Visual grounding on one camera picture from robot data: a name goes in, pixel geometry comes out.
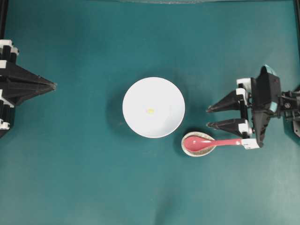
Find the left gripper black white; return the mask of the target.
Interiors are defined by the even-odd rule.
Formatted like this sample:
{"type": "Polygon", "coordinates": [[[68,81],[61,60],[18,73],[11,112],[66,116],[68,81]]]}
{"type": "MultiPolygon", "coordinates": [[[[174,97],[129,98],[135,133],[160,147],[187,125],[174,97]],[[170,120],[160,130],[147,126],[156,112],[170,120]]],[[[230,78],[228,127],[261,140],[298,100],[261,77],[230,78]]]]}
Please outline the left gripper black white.
{"type": "Polygon", "coordinates": [[[15,106],[56,89],[56,84],[16,65],[19,50],[12,40],[0,40],[0,137],[14,126],[15,106]],[[8,88],[8,79],[26,83],[44,84],[37,89],[8,88]]]}

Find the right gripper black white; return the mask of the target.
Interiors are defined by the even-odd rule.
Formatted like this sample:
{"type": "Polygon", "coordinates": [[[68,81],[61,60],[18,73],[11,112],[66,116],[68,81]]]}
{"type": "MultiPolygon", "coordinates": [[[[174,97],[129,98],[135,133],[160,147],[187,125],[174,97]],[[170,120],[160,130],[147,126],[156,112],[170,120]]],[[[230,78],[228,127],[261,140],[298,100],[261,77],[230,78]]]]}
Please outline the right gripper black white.
{"type": "Polygon", "coordinates": [[[218,122],[208,122],[207,127],[226,131],[237,136],[242,136],[241,145],[247,149],[260,148],[257,140],[252,138],[253,129],[248,119],[248,102],[251,94],[251,79],[242,78],[236,81],[237,89],[231,91],[216,104],[208,107],[206,112],[222,112],[229,110],[240,110],[241,119],[222,120],[218,122]]]}

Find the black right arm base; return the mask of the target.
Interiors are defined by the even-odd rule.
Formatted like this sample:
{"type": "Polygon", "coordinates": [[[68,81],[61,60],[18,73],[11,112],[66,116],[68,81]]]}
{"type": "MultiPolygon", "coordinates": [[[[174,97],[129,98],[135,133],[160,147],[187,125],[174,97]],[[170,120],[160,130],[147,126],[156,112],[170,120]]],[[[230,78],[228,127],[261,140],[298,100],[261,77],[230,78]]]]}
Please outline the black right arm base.
{"type": "Polygon", "coordinates": [[[285,117],[284,118],[284,131],[290,137],[300,137],[300,117],[285,117]]]}

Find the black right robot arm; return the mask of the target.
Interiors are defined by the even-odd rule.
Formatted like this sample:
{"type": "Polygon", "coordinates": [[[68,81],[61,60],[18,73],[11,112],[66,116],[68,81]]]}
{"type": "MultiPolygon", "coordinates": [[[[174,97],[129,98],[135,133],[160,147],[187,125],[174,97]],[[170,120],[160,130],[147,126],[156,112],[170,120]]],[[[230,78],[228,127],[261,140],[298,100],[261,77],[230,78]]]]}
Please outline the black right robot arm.
{"type": "Polygon", "coordinates": [[[281,91],[278,78],[243,78],[237,80],[237,85],[207,112],[238,110],[240,118],[209,122],[207,126],[241,137],[238,143],[245,149],[263,146],[270,119],[300,120],[300,91],[281,91]]]}

